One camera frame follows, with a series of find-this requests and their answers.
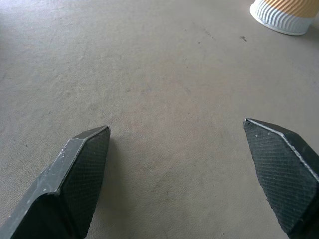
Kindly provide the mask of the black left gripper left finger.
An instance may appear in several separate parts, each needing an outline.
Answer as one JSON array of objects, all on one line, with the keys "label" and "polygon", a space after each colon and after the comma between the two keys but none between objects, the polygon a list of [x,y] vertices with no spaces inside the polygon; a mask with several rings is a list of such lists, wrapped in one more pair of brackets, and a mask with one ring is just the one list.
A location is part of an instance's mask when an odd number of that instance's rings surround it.
[{"label": "black left gripper left finger", "polygon": [[69,139],[0,228],[2,239],[83,239],[103,183],[110,128]]}]

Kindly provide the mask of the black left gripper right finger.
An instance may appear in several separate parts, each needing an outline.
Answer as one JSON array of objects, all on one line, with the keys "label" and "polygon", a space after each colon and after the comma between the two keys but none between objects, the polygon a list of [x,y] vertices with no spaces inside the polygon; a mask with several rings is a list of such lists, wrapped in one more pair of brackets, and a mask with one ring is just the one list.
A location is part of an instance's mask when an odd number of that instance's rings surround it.
[{"label": "black left gripper right finger", "polygon": [[295,132],[245,119],[256,175],[282,230],[291,239],[319,237],[319,156]]}]

